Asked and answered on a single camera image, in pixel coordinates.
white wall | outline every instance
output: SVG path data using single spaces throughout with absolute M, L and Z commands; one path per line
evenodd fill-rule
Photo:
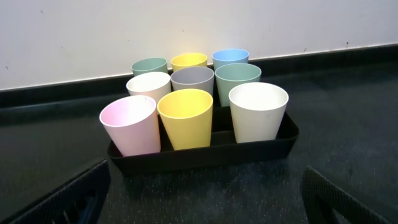
M 1 0 L 0 90 L 127 74 L 184 52 L 398 43 L 397 22 L 397 0 Z

cup rim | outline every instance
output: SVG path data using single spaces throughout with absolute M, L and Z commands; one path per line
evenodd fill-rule
M 119 103 L 119 102 L 122 101 L 122 100 L 128 100 L 128 98 L 138 98 L 138 97 L 139 97 L 139 98 L 146 97 L 146 98 L 148 98 L 150 101 L 152 101 L 153 104 L 155 105 L 154 108 L 153 108 L 153 110 L 151 110 L 151 112 L 148 113 L 148 115 L 146 115 L 144 118 L 140 119 L 139 121 L 135 121 L 135 122 L 133 122 L 133 123 L 124 124 L 124 125 L 111 125 L 111 124 L 108 124 L 108 123 L 106 123 L 106 122 L 104 122 L 104 121 L 102 120 L 102 114 L 103 114 L 104 111 L 105 111 L 106 109 L 108 109 L 108 107 L 110 107 L 111 105 L 113 105 L 113 104 L 115 104 L 115 103 Z M 101 122 L 102 125 L 107 126 L 107 127 L 111 127 L 111 128 L 123 128 L 123 127 L 127 127 L 127 126 L 130 126 L 130 125 L 133 125 L 133 124 L 140 123 L 141 121 L 147 119 L 151 114 L 154 113 L 154 111 L 156 110 L 156 107 L 157 107 L 156 101 L 155 101 L 152 97 L 150 97 L 150 96 L 144 96 L 144 95 L 126 96 L 126 97 L 120 98 L 120 99 L 115 100 L 115 101 L 113 101 L 112 103 L 106 105 L 105 108 L 102 109 L 101 113 L 99 114 L 99 121 Z
M 143 78 L 143 77 L 148 76 L 148 75 L 152 75 L 153 73 L 161 73 L 162 75 L 163 75 L 163 74 L 167 75 L 167 76 L 169 77 L 169 78 L 168 78 L 168 81 L 165 82 L 162 86 L 158 86 L 158 87 L 156 87 L 156 88 L 151 88 L 150 90 L 146 90 L 146 91 L 136 91 L 136 90 L 133 90 L 132 88 L 129 88 L 129 83 L 130 83 L 130 82 L 134 82 L 134 81 L 136 81 L 137 79 Z M 127 90 L 132 91 L 132 92 L 134 92 L 134 93 L 145 93 L 145 92 L 154 91 L 154 90 L 157 90 L 157 89 L 159 89 L 159 88 L 162 88 L 163 86 L 166 86 L 166 85 L 170 82 L 170 80 L 171 80 L 171 77 L 170 77 L 170 75 L 169 75 L 168 73 L 165 73 L 165 72 L 147 72 L 147 73 L 138 75 L 138 76 L 136 76 L 136 77 L 132 77 L 132 78 L 126 83 L 126 88 L 127 88 Z
M 260 73 L 259 73 L 259 75 L 255 76 L 255 77 L 253 77 L 253 78 L 246 79 L 246 80 L 228 80 L 228 79 L 226 79 L 226 78 L 221 78 L 221 77 L 219 77 L 219 76 L 217 75 L 217 71 L 218 71 L 220 68 L 225 67 L 225 66 L 232 66 L 232 65 L 249 65 L 249 66 L 258 68 L 258 70 L 260 71 Z M 249 63 L 231 63 L 231 64 L 227 64 L 227 65 L 220 66 L 220 67 L 218 67 L 218 68 L 216 69 L 216 71 L 215 71 L 215 75 L 216 75 L 217 78 L 219 78 L 219 79 L 221 79 L 221 80 L 228 81 L 228 82 L 246 82 L 246 81 L 250 81 L 250 80 L 253 80 L 253 79 L 255 79 L 255 78 L 260 77 L 261 74 L 262 74 L 261 68 L 259 68 L 258 66 L 249 64 Z
M 183 57 L 183 56 L 186 56 L 186 55 L 204 55 L 204 56 L 205 56 L 205 59 L 204 59 L 203 61 L 201 61 L 201 62 L 199 62 L 199 63 L 195 63 L 195 64 L 193 64 L 193 65 L 198 65 L 198 64 L 200 64 L 200 63 L 203 63 L 203 62 L 206 62 L 206 61 L 207 61 L 207 55 L 205 55 L 205 54 L 203 54 L 203 53 L 198 53 L 198 52 L 190 52 L 190 53 L 184 53 L 184 54 L 180 54 L 180 55 L 175 56 L 174 58 L 171 59 L 170 63 L 171 63 L 172 65 L 180 66 L 180 67 L 184 67 L 184 66 L 193 66 L 193 65 L 179 65 L 179 64 L 176 64 L 176 63 L 173 62 L 173 60 L 175 60 L 176 58 L 178 58 L 178 57 Z
M 179 71 L 182 71 L 182 70 L 184 70 L 184 69 L 189 69 L 189 68 L 201 68 L 201 69 L 202 69 L 202 68 L 205 68 L 205 69 L 211 70 L 211 71 L 213 72 L 213 74 L 211 75 L 210 78 L 206 79 L 205 81 L 197 82 L 197 83 L 179 83 L 179 82 L 176 82 L 176 81 L 173 80 L 173 75 L 174 75 L 174 73 L 177 73 L 177 72 L 179 72 Z M 173 74 L 170 76 L 171 82 L 176 83 L 176 84 L 179 84 L 179 85 L 197 85 L 197 84 L 202 84 L 202 83 L 205 83 L 205 82 L 211 80 L 212 78 L 214 78 L 214 71 L 213 71 L 213 69 L 208 68 L 208 67 L 201 67 L 201 66 L 194 66 L 194 67 L 182 68 L 182 69 L 180 69 L 180 70 L 178 70 L 178 71 L 176 71 L 176 72 L 173 72 Z
M 243 85 L 253 85 L 253 83 L 256 83 L 256 85 L 258 85 L 258 83 L 260 83 L 260 85 L 266 84 L 266 85 L 268 85 L 268 86 L 277 87 L 278 89 L 282 90 L 282 92 L 286 95 L 286 101 L 285 101 L 284 103 L 280 104 L 280 106 L 276 106 L 275 108 L 269 108 L 269 109 L 266 109 L 266 110 L 254 110 L 254 109 L 250 109 L 250 108 L 241 106 L 241 105 L 237 104 L 235 101 L 233 101 L 233 100 L 231 99 L 231 93 L 232 93 L 232 91 L 233 91 L 235 88 L 237 88 L 237 87 L 239 87 L 239 86 L 243 86 Z M 281 107 L 285 106 L 285 105 L 287 104 L 287 102 L 289 101 L 289 94 L 287 94 L 287 92 L 286 92 L 283 88 L 281 88 L 281 87 L 279 87 L 279 86 L 277 86 L 277 85 L 271 84 L 271 83 L 252 82 L 252 83 L 243 83 L 243 84 L 237 85 L 236 87 L 232 88 L 232 90 L 229 91 L 229 93 L 228 93 L 228 98 L 229 98 L 229 101 L 230 101 L 231 103 L 233 103 L 234 105 L 236 105 L 236 106 L 238 106 L 238 107 L 240 107 L 240 108 L 243 108 L 243 109 L 245 109 L 245 110 L 250 110 L 250 111 L 270 111 L 270 110 L 276 110 L 276 109 L 278 109 L 278 108 L 281 108 Z
M 133 69 L 133 68 L 132 68 L 132 67 L 133 67 L 135 64 L 137 64 L 137 63 L 143 62 L 143 61 L 145 61 L 145 60 L 152 60 L 152 59 L 162 59 L 162 60 L 164 61 L 164 63 L 163 63 L 161 66 L 158 66 L 158 67 L 155 67 L 155 68 L 151 68 L 151 69 L 145 69 L 145 70 L 139 70 L 139 69 Z M 134 71 L 137 71 L 137 72 L 150 71 L 150 70 L 154 70 L 154 69 L 158 69 L 158 68 L 160 68 L 160 67 L 163 67 L 165 64 L 167 64 L 167 60 L 164 59 L 164 58 L 159 58 L 159 57 L 145 58 L 145 59 L 142 59 L 142 60 L 140 60 L 140 61 L 138 61 L 138 62 L 132 64 L 132 65 L 131 65 L 131 70 L 132 70 L 133 73 L 134 73 Z
M 166 114 L 163 114 L 163 112 L 161 112 L 161 110 L 159 109 L 159 105 L 160 105 L 160 103 L 162 102 L 162 100 L 163 100 L 165 97 L 167 97 L 167 96 L 169 96 L 169 95 L 176 94 L 176 93 L 178 93 L 178 92 L 180 92 L 180 91 L 192 91 L 192 90 L 204 92 L 206 95 L 210 96 L 210 98 L 211 98 L 211 103 L 210 103 L 209 107 L 207 107 L 207 108 L 206 108 L 205 110 L 203 110 L 201 113 L 196 114 L 196 115 L 193 115 L 193 116 L 189 116 L 189 117 L 178 118 L 178 117 L 173 117 L 173 116 L 168 116 L 168 115 L 166 115 Z M 171 93 L 169 93 L 169 94 L 163 96 L 163 97 L 159 100 L 159 102 L 157 103 L 156 108 L 157 108 L 157 111 L 159 112 L 159 114 L 162 115 L 162 116 L 165 116 L 166 118 L 171 118 L 171 119 L 189 119 L 189 118 L 194 118 L 194 117 L 197 117 L 197 116 L 199 116 L 199 115 L 202 115 L 204 112 L 208 111 L 208 110 L 213 106 L 213 103 L 214 103 L 214 99 L 213 99 L 212 95 L 211 95 L 210 93 L 208 93 L 207 91 L 205 91 L 205 90 L 199 90 L 199 89 L 193 89 L 193 88 L 187 88 L 187 89 L 183 89 L 183 90 L 173 91 L 173 92 L 171 92 Z
M 239 50 L 239 51 L 243 51 L 243 52 L 246 52 L 246 56 L 245 56 L 245 57 L 241 57 L 241 58 L 237 58 L 237 59 L 234 59 L 234 60 L 220 60 L 220 59 L 214 58 L 214 55 L 215 55 L 215 54 L 217 54 L 217 53 L 219 53 L 219 52 L 227 51 L 227 50 Z M 219 50 L 219 51 L 213 53 L 213 55 L 212 55 L 211 57 L 212 57 L 213 60 L 215 59 L 215 60 L 220 61 L 220 62 L 233 62 L 233 61 L 235 61 L 235 60 L 242 60 L 242 59 L 244 59 L 244 58 L 246 58 L 246 57 L 248 57 L 248 56 L 249 56 L 249 52 L 248 52 L 247 50 L 244 50 L 244 49 L 223 49 L 223 50 Z

cup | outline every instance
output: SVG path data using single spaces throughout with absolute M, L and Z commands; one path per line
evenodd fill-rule
M 289 96 L 269 83 L 245 83 L 229 93 L 237 143 L 273 140 L 278 133 Z
M 131 66 L 134 76 L 138 76 L 147 72 L 165 72 L 167 70 L 167 61 L 164 58 L 148 58 L 134 63 Z
M 247 63 L 249 52 L 243 49 L 225 49 L 213 54 L 214 70 L 231 63 Z
M 157 110 L 174 150 L 210 146 L 213 97 L 196 89 L 165 95 Z
M 207 56 L 201 53 L 186 53 L 174 57 L 171 63 L 174 72 L 187 67 L 207 67 Z
M 174 90 L 194 88 L 213 96 L 214 71 L 208 67 L 183 68 L 171 75 Z
M 123 156 L 160 152 L 156 102 L 128 96 L 106 106 L 99 120 Z
M 144 95 L 159 100 L 172 91 L 170 75 L 164 72 L 149 72 L 130 79 L 126 84 L 131 96 Z
M 248 63 L 232 63 L 221 66 L 215 73 L 221 106 L 229 106 L 229 92 L 240 84 L 259 82 L 261 69 Z

plastic cup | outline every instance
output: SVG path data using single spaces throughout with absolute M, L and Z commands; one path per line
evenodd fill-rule
M 214 70 L 231 63 L 247 63 L 249 52 L 243 49 L 225 49 L 213 54 Z
M 229 106 L 229 92 L 240 84 L 259 82 L 261 69 L 248 63 L 232 63 L 221 66 L 215 73 L 221 106 Z
M 148 58 L 134 63 L 131 66 L 134 76 L 138 76 L 148 72 L 165 72 L 167 70 L 167 61 L 164 58 Z
M 149 72 L 130 79 L 126 84 L 131 96 L 144 95 L 159 100 L 172 91 L 170 75 L 164 72 Z
M 106 106 L 99 120 L 123 156 L 160 152 L 156 102 L 128 96 Z
M 174 91 L 159 101 L 157 110 L 174 150 L 210 146 L 213 97 L 208 92 Z
M 273 140 L 278 133 L 289 96 L 269 83 L 245 83 L 229 93 L 237 143 Z
M 207 56 L 201 53 L 181 54 L 174 57 L 171 63 L 174 72 L 188 67 L 207 67 Z
M 174 90 L 194 88 L 213 95 L 214 71 L 208 67 L 183 68 L 171 75 Z

black countertop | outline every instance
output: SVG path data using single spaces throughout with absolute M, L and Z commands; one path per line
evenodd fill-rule
M 398 202 L 398 65 L 265 77 L 284 88 L 300 129 L 288 158 L 124 178 L 98 223 L 308 223 L 300 194 L 315 165 L 379 200 Z M 0 200 L 106 157 L 101 109 L 125 95 L 0 110 Z

